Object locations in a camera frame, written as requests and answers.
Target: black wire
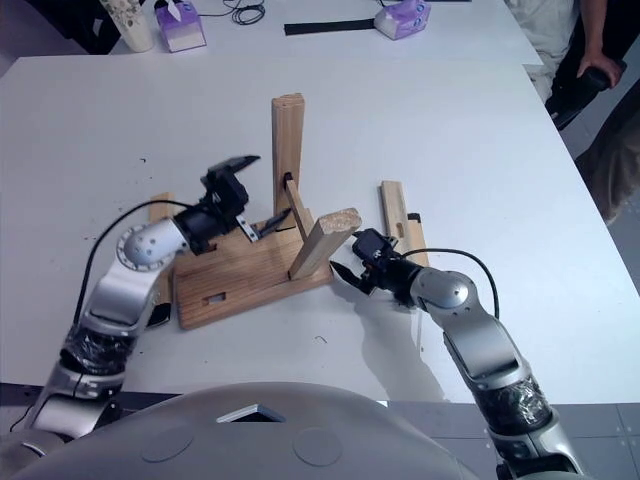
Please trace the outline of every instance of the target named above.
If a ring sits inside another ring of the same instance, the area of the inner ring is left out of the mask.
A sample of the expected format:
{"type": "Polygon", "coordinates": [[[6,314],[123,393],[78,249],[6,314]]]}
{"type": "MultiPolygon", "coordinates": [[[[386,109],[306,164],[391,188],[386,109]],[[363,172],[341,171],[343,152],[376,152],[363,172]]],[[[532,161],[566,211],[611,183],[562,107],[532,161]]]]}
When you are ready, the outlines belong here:
{"type": "Polygon", "coordinates": [[[233,0],[222,0],[222,4],[227,7],[224,13],[201,13],[200,17],[226,17],[231,15],[231,20],[237,25],[253,25],[264,18],[266,9],[264,8],[264,0],[258,3],[252,3],[243,7],[240,4],[244,0],[237,0],[235,4],[233,0]],[[247,12],[255,12],[253,16],[247,18],[247,12]]]}
{"type": "Polygon", "coordinates": [[[496,287],[496,282],[493,279],[493,275],[491,275],[489,268],[482,262],[482,260],[469,252],[465,252],[464,250],[456,250],[454,248],[419,248],[417,250],[409,250],[408,252],[403,253],[400,258],[406,258],[410,255],[415,255],[416,253],[455,253],[456,255],[462,255],[476,262],[489,279],[489,284],[491,285],[491,292],[493,294],[493,316],[498,319],[500,318],[500,301],[498,300],[498,287],[496,287]]]}
{"type": "Polygon", "coordinates": [[[140,205],[137,205],[137,206],[133,207],[132,209],[127,210],[122,215],[120,215],[118,218],[116,218],[111,223],[111,225],[109,225],[106,228],[106,230],[104,230],[100,234],[100,236],[98,237],[96,242],[93,244],[93,247],[91,248],[91,252],[89,253],[89,258],[87,258],[87,264],[86,264],[86,266],[84,268],[84,276],[82,277],[82,285],[80,287],[80,294],[78,295],[78,303],[76,304],[76,312],[73,315],[73,324],[74,325],[76,325],[78,323],[78,321],[80,320],[80,313],[82,313],[82,304],[84,303],[84,296],[87,293],[87,284],[89,283],[89,276],[91,275],[91,265],[93,264],[93,257],[95,257],[96,251],[98,250],[98,247],[100,246],[100,243],[102,243],[102,240],[104,240],[104,238],[109,234],[109,232],[111,232],[111,230],[113,230],[113,228],[116,225],[118,225],[122,220],[127,218],[133,212],[135,212],[137,210],[140,210],[141,208],[146,207],[148,205],[153,205],[154,203],[168,203],[170,205],[177,205],[179,207],[184,207],[184,208],[187,208],[187,209],[197,208],[197,207],[194,207],[193,205],[188,205],[186,203],[176,202],[176,201],[173,201],[173,200],[149,200],[148,202],[141,203],[140,205]]]}
{"type": "Polygon", "coordinates": [[[27,415],[29,414],[29,411],[33,408],[33,406],[34,406],[34,405],[35,405],[34,403],[32,403],[31,405],[29,405],[29,406],[27,407],[27,409],[24,411],[24,413],[22,414],[22,416],[21,416],[18,420],[16,420],[15,422],[13,422],[13,425],[11,425],[11,426],[9,427],[9,433],[13,432],[13,429],[14,429],[14,428],[16,428],[16,427],[18,426],[18,424],[19,424],[22,420],[24,420],[25,418],[27,418],[27,415]]]}

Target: person's hand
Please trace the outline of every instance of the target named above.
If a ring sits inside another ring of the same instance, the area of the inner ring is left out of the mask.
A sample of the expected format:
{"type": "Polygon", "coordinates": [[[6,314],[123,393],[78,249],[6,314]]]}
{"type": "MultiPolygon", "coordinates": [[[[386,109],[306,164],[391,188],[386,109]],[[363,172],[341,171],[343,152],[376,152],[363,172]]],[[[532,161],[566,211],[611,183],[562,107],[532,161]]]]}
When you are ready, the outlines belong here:
{"type": "Polygon", "coordinates": [[[616,62],[607,57],[601,50],[587,50],[580,61],[580,68],[578,68],[578,77],[589,67],[595,67],[602,70],[609,77],[611,88],[615,87],[620,81],[622,75],[622,69],[616,62]]]}

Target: tissue box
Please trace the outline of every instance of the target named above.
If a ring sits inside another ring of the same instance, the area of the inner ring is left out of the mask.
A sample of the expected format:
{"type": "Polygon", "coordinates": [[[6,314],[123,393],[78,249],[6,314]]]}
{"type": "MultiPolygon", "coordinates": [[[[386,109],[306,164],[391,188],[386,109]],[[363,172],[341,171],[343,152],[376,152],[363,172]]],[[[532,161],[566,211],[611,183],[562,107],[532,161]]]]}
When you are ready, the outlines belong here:
{"type": "Polygon", "coordinates": [[[424,30],[430,11],[431,5],[424,0],[404,0],[380,10],[373,24],[391,40],[397,40],[424,30]]]}
{"type": "Polygon", "coordinates": [[[190,2],[176,1],[180,19],[175,18],[167,6],[167,2],[159,0],[155,4],[156,19],[160,33],[171,52],[179,52],[190,48],[203,47],[207,44],[202,32],[202,24],[195,7],[190,2]]]}

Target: wooden plank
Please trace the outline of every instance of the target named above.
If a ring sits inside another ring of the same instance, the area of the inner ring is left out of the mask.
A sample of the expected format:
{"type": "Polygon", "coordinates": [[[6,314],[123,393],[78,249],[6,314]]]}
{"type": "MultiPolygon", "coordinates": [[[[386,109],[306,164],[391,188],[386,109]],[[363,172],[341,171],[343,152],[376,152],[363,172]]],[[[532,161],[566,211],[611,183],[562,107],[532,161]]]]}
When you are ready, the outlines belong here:
{"type": "MultiPolygon", "coordinates": [[[[174,196],[171,192],[161,193],[154,197],[151,197],[151,200],[173,200],[174,196]]],[[[171,218],[174,215],[174,207],[168,203],[155,203],[153,205],[149,205],[149,222],[155,223],[159,222],[163,218],[171,218]]],[[[171,303],[173,295],[171,294],[171,268],[168,268],[164,272],[160,274],[157,282],[158,289],[158,299],[156,301],[156,305],[161,305],[163,303],[171,303]]]]}
{"type": "Polygon", "coordinates": [[[387,235],[398,239],[396,252],[409,251],[409,220],[404,204],[402,183],[385,180],[380,185],[387,235]]]}
{"type": "MultiPolygon", "coordinates": [[[[407,218],[409,219],[409,250],[427,248],[427,244],[424,241],[424,232],[422,231],[422,220],[420,219],[420,214],[410,213],[407,218]]],[[[429,266],[429,257],[426,252],[411,255],[410,260],[418,265],[422,265],[423,267],[429,266]]]]}
{"type": "Polygon", "coordinates": [[[289,268],[290,278],[298,280],[312,275],[360,225],[362,219],[355,208],[320,217],[289,268]]]}
{"type": "MultiPolygon", "coordinates": [[[[284,188],[285,173],[290,172],[298,185],[303,121],[304,98],[301,94],[283,95],[271,100],[274,214],[289,206],[284,188]]],[[[294,216],[289,215],[278,229],[284,230],[295,225],[294,216]]]]}
{"type": "Polygon", "coordinates": [[[302,248],[297,228],[250,243],[236,229],[211,242],[214,251],[180,256],[175,262],[180,325],[197,328],[330,283],[328,263],[311,276],[289,280],[287,270],[302,248]]]}
{"type": "Polygon", "coordinates": [[[293,180],[287,180],[285,183],[285,192],[287,193],[289,206],[291,207],[293,217],[295,218],[298,229],[300,230],[302,240],[306,240],[313,228],[313,217],[311,216],[311,211],[308,208],[304,208],[296,182],[293,180]]]}

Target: white table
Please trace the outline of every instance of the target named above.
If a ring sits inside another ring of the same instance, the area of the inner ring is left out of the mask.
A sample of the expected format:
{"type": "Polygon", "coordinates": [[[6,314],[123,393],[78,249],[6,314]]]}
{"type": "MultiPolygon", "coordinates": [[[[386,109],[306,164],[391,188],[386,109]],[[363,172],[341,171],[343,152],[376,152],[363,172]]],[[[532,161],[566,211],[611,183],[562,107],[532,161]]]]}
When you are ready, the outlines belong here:
{"type": "MultiPolygon", "coordinates": [[[[153,1],[144,10],[156,36],[153,52],[165,52],[153,15],[153,1]]],[[[221,13],[219,0],[193,0],[199,13],[221,13]]],[[[391,41],[376,30],[314,35],[284,35],[285,23],[372,18],[377,0],[266,0],[265,17],[255,25],[235,25],[230,17],[202,18],[206,48],[182,55],[208,53],[347,58],[424,58],[540,65],[540,58],[504,0],[433,3],[423,32],[391,41]]],[[[121,40],[114,53],[130,53],[121,40]]],[[[394,79],[392,84],[400,84],[394,79]]]]}
{"type": "MultiPolygon", "coordinates": [[[[316,215],[354,206],[380,229],[376,187],[401,180],[429,245],[466,249],[491,268],[502,319],[552,402],[640,400],[635,288],[522,68],[484,62],[18,61],[0,81],[0,380],[45,382],[91,239],[120,208],[168,190],[195,201],[209,165],[258,153],[264,160],[241,174],[246,216],[269,216],[270,99],[297,91],[307,100],[300,186],[316,215]]],[[[99,252],[96,274],[115,240],[99,252]]],[[[353,263],[347,247],[336,258],[353,263]]],[[[431,260],[474,278],[491,310],[471,262],[431,260]]],[[[173,322],[147,332],[125,388],[257,380],[375,399],[472,400],[426,314],[398,312],[388,295],[367,299],[338,280],[194,331],[173,322]]]]}

